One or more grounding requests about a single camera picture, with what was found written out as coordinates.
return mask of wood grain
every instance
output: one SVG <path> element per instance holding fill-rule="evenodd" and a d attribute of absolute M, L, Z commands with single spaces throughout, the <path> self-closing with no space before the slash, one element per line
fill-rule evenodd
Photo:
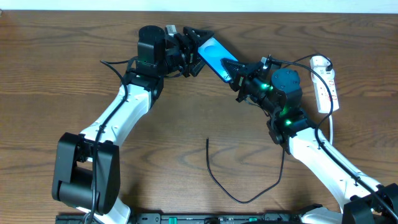
<path fill-rule="evenodd" d="M 397 181 L 397 15 L 6 11 L 0 17 L 0 223 L 53 223 L 55 215 L 75 212 L 51 197 L 57 142 L 110 104 L 119 82 L 99 60 L 135 56 L 138 30 L 148 24 L 214 30 L 244 61 L 269 54 L 295 60 L 314 51 L 329 56 L 340 101 L 336 148 L 383 184 Z M 298 71 L 303 106 L 318 121 L 312 82 Z M 272 143 L 264 114 L 235 98 L 207 67 L 196 78 L 166 80 L 121 149 L 123 201 L 172 213 L 253 213 L 311 203 L 338 210 L 292 156 L 281 183 L 249 205 L 234 203 L 215 185 L 206 171 L 206 137 L 216 177 L 237 198 L 252 197 L 278 176 L 281 148 Z"/>

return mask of blue object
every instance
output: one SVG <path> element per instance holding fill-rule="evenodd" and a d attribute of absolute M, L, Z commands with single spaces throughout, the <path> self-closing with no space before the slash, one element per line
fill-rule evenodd
<path fill-rule="evenodd" d="M 214 37 L 207 40 L 202 46 L 198 48 L 200 57 L 206 64 L 225 82 L 231 81 L 231 77 L 221 64 L 221 59 L 228 58 L 236 60 L 236 58 L 226 50 Z"/>

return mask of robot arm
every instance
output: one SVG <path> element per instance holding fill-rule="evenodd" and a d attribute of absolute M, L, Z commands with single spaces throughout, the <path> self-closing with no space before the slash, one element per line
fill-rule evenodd
<path fill-rule="evenodd" d="M 174 26 L 167 26 L 165 31 L 146 26 L 139 31 L 138 56 L 128 61 L 123 77 L 127 88 L 120 87 L 114 101 L 92 125 L 79 135 L 65 133 L 58 142 L 52 187 L 55 200 L 90 212 L 95 192 L 95 217 L 99 221 L 127 223 L 130 208 L 118 199 L 119 147 L 138 119 L 159 98 L 167 74 L 179 70 L 185 77 L 198 75 L 205 63 L 197 49 L 213 36 L 212 31 L 190 27 L 184 27 L 183 33 L 178 34 Z M 96 190 L 93 190 L 93 171 L 78 167 L 77 162 L 93 161 L 96 145 Z"/>
<path fill-rule="evenodd" d="M 329 144 L 300 106 L 302 89 L 296 71 L 280 68 L 283 61 L 271 56 L 258 63 L 240 63 L 226 58 L 221 61 L 232 78 L 230 87 L 239 91 L 236 101 L 250 97 L 270 114 L 267 127 L 273 142 L 303 162 L 325 184 L 339 203 L 343 223 L 373 220 L 373 210 L 396 218 L 394 209 L 389 210 L 389 207 L 398 206 L 398 186 L 382 186 Z M 329 214 L 320 215 L 316 221 L 330 223 L 328 218 Z"/>
<path fill-rule="evenodd" d="M 195 77 L 205 65 L 198 55 L 198 48 L 213 35 L 211 31 L 184 27 L 182 35 L 176 33 L 173 26 L 167 26 L 165 31 L 156 26 L 146 26 L 139 31 L 138 56 L 129 61 L 123 77 L 127 83 L 127 99 L 110 118 L 98 141 L 95 217 L 103 223 L 127 223 L 131 212 L 118 199 L 119 147 L 138 119 L 159 98 L 167 74 L 178 70 L 185 77 L 190 74 Z M 336 160 L 319 149 L 315 124 L 300 107 L 302 90 L 296 71 L 281 69 L 280 63 L 273 61 L 271 56 L 252 64 L 228 59 L 223 59 L 222 64 L 231 77 L 230 87 L 239 91 L 236 100 L 241 102 L 250 97 L 270 114 L 267 126 L 272 140 L 303 162 L 325 184 L 344 212 L 341 216 L 319 208 L 303 215 L 303 222 L 344 223 L 348 220 L 359 223 L 359 218 L 373 218 L 372 209 L 388 216 L 385 207 L 369 195 L 369 189 L 356 183 L 359 179 L 351 178 L 347 170 L 360 177 L 361 182 L 376 191 L 390 206 L 398 206 L 396 184 L 384 187 L 366 176 L 330 145 L 321 131 L 319 138 Z M 79 135 L 65 133 L 59 140 L 52 186 L 55 200 L 90 212 L 93 172 L 78 167 L 77 162 L 91 160 L 100 125 L 113 113 L 125 93 L 121 86 L 115 100 L 92 125 Z"/>
<path fill-rule="evenodd" d="M 111 141 L 113 144 L 121 147 L 138 119 L 149 111 L 151 95 L 144 87 L 128 84 L 127 90 L 128 97 L 126 102 L 123 103 L 116 114 L 109 120 L 99 142 Z M 124 88 L 121 86 L 118 95 L 105 112 L 92 125 L 82 130 L 80 134 L 84 134 L 85 139 L 94 141 L 99 126 L 122 101 L 123 96 Z"/>
<path fill-rule="evenodd" d="M 377 191 L 377 185 L 380 183 L 366 174 L 361 172 L 350 161 L 348 161 L 339 151 L 337 151 L 324 137 L 319 130 L 319 136 L 325 143 L 328 150 L 343 163 L 347 168 L 360 175 L 361 179 L 374 191 Z M 369 192 L 362 186 L 357 184 L 345 171 L 333 162 L 326 153 L 319 149 L 319 145 L 315 140 L 315 130 L 307 128 L 296 133 L 296 136 L 289 138 L 290 153 L 304 163 L 318 179 L 326 186 L 334 198 L 337 200 L 341 212 L 344 205 L 349 203 L 350 198 L 354 195 L 365 197 Z"/>

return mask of black cable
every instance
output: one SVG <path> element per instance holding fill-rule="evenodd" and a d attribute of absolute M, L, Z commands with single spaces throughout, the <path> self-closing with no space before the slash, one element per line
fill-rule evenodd
<path fill-rule="evenodd" d="M 88 216 L 90 215 L 90 213 L 86 213 L 84 216 L 83 216 L 83 218 L 80 220 L 80 222 L 79 222 L 79 224 L 80 223 L 86 223 L 87 222 L 87 218 L 88 218 Z M 94 221 L 96 221 L 98 224 L 104 224 L 103 222 L 101 222 L 97 217 L 95 217 L 94 216 Z"/>
<path fill-rule="evenodd" d="M 269 117 L 269 113 L 267 113 L 267 111 L 264 110 L 264 108 L 262 108 L 261 106 L 255 104 L 255 103 L 250 102 L 250 101 L 248 100 L 248 97 L 245 97 L 243 100 L 244 100 L 248 105 L 257 106 L 258 108 L 262 109 L 262 111 L 264 112 L 264 114 L 265 114 L 267 117 Z"/>
<path fill-rule="evenodd" d="M 184 68 L 183 68 L 182 66 L 179 66 L 179 67 L 178 67 L 178 70 L 180 71 L 180 73 L 178 73 L 178 74 L 176 74 L 176 75 L 173 75 L 173 76 L 165 75 L 164 77 L 165 77 L 165 78 L 178 78 L 178 77 L 182 76 L 183 69 L 184 69 Z"/>
<path fill-rule="evenodd" d="M 285 161 L 285 151 L 282 150 L 282 162 L 280 164 L 280 173 L 279 173 L 279 178 L 278 181 L 274 184 L 272 184 L 270 187 L 266 188 L 265 190 L 263 190 L 262 192 L 260 192 L 259 194 L 257 194 L 256 196 L 254 196 L 252 199 L 248 200 L 248 201 L 240 201 L 236 198 L 234 198 L 227 190 L 225 190 L 225 188 L 216 180 L 216 178 L 214 177 L 213 173 L 211 172 L 210 169 L 210 162 L 209 162 L 209 138 L 206 139 L 206 163 L 207 163 L 207 171 L 210 174 L 210 177 L 214 180 L 214 182 L 216 182 L 216 184 L 223 190 L 224 193 L 226 193 L 232 200 L 234 200 L 235 202 L 238 203 L 242 203 L 242 204 L 247 204 L 250 203 L 252 201 L 254 201 L 255 199 L 257 199 L 258 197 L 260 197 L 262 194 L 266 193 L 267 191 L 269 191 L 270 189 L 274 188 L 276 185 L 279 184 L 280 180 L 282 179 L 282 171 L 284 169 L 284 161 Z"/>
<path fill-rule="evenodd" d="M 286 63 L 288 65 L 295 65 L 298 67 L 302 67 L 307 69 L 308 71 L 312 72 L 316 77 L 318 77 L 321 82 L 324 84 L 324 86 L 326 87 L 326 90 L 329 94 L 330 99 L 332 99 L 331 97 L 331 92 L 330 89 L 328 87 L 328 85 L 326 84 L 326 82 L 324 81 L 324 79 L 314 70 L 312 70 L 310 67 L 306 66 L 306 65 L 302 65 L 300 63 L 295 63 L 295 62 L 287 62 L 287 61 L 283 61 L 283 60 L 276 60 L 276 59 L 272 59 L 274 62 L 279 62 L 279 63 Z M 388 213 L 390 213 L 390 215 L 392 215 L 392 217 L 398 222 L 398 215 L 393 211 L 393 209 L 385 202 L 383 201 L 382 198 L 380 198 L 380 196 L 377 195 L 377 193 L 370 187 L 368 186 L 366 183 L 364 183 L 360 176 L 356 175 L 354 172 L 352 172 L 351 170 L 349 170 L 346 166 L 344 166 L 326 147 L 325 147 L 325 143 L 322 142 L 319 138 L 318 132 L 319 132 L 319 127 L 322 124 L 322 122 L 324 122 L 326 119 L 328 119 L 328 117 L 332 114 L 333 112 L 333 100 L 330 100 L 330 111 L 329 113 L 317 124 L 317 126 L 315 127 L 315 138 L 317 139 L 317 143 L 319 144 L 319 146 L 323 149 L 323 151 L 330 157 L 330 159 L 333 160 L 333 162 L 335 162 L 341 169 L 343 169 L 352 179 L 354 179 L 356 181 L 356 183 L 360 184 L 363 188 L 365 188 L 368 192 L 370 192 L 373 197 L 379 201 L 379 203 L 387 210 Z"/>
<path fill-rule="evenodd" d="M 299 58 L 299 59 L 295 60 L 295 61 L 292 62 L 292 63 L 296 63 L 296 62 L 299 62 L 299 61 L 304 60 L 304 59 L 306 59 L 306 58 L 314 57 L 314 56 L 322 56 L 322 57 L 324 57 L 326 60 L 328 60 L 328 62 L 330 63 L 330 65 L 327 66 L 326 71 L 330 71 L 330 70 L 333 68 L 333 63 L 331 62 L 331 60 L 328 59 L 326 56 L 324 56 L 324 55 L 321 54 L 321 53 L 315 53 L 315 54 L 307 55 L 307 56 L 305 56 L 305 57 L 302 57 L 302 58 Z"/>
<path fill-rule="evenodd" d="M 91 222 L 93 222 L 94 219 L 94 214 L 95 214 L 95 210 L 96 210 L 96 194 L 97 194 L 97 153 L 98 153 L 98 143 L 100 141 L 100 137 L 106 127 L 106 124 L 109 122 L 109 120 L 113 117 L 113 115 L 118 111 L 118 109 L 122 106 L 122 104 L 127 100 L 128 97 L 128 90 L 127 90 L 127 84 L 126 81 L 124 80 L 124 78 L 120 75 L 120 73 L 114 68 L 112 67 L 111 64 L 120 64 L 120 63 L 128 63 L 128 61 L 123 61 L 123 62 L 105 62 L 104 60 L 101 60 L 101 63 L 106 65 L 107 67 L 109 67 L 112 71 L 114 71 L 116 73 L 116 75 L 119 77 L 123 87 L 124 87 L 124 97 L 122 98 L 122 101 L 115 107 L 115 109 L 113 109 L 113 111 L 108 115 L 108 117 L 104 120 L 104 122 L 99 126 L 98 128 L 98 132 L 97 135 L 95 137 L 95 141 L 94 141 L 94 147 L 93 147 L 93 201 L 91 204 L 91 212 L 90 215 L 88 216 L 88 220 L 87 222 L 85 221 L 85 219 L 83 220 L 84 223 L 88 223 L 90 224 Z"/>
<path fill-rule="evenodd" d="M 138 59 L 138 56 L 134 56 L 134 57 L 130 58 L 130 60 L 123 61 L 124 63 L 127 62 L 126 73 L 129 73 L 129 72 L 132 71 L 133 68 L 131 68 L 131 67 L 132 67 L 133 63 L 134 63 L 137 59 Z"/>

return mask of white power strip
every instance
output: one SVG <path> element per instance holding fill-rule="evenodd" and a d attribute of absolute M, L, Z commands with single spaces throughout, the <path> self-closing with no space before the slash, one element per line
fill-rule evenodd
<path fill-rule="evenodd" d="M 333 100 L 333 111 L 336 111 L 339 108 L 339 105 L 338 105 L 337 92 L 334 80 L 335 71 L 333 69 L 330 71 L 326 71 L 326 68 L 327 66 L 330 65 L 330 62 L 322 56 L 312 57 L 310 60 L 310 64 L 312 70 L 317 72 L 319 76 L 321 76 L 328 85 Z M 315 89 L 315 98 L 317 99 L 318 112 L 329 113 L 330 98 L 324 84 L 313 73 L 311 73 L 311 79 Z"/>

